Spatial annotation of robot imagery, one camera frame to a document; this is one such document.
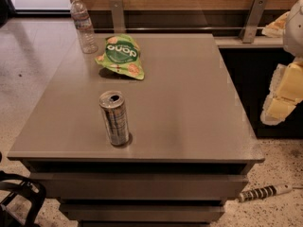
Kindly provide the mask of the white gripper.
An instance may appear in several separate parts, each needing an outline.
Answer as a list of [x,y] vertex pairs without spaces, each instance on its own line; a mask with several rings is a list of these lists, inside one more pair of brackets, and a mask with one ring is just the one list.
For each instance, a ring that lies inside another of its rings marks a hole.
[[[298,0],[290,12],[283,13],[267,25],[261,34],[270,38],[283,35],[284,50],[295,57],[303,57],[303,0]],[[260,120],[265,125],[275,126],[303,101],[303,61],[279,64],[273,73],[269,90]]]

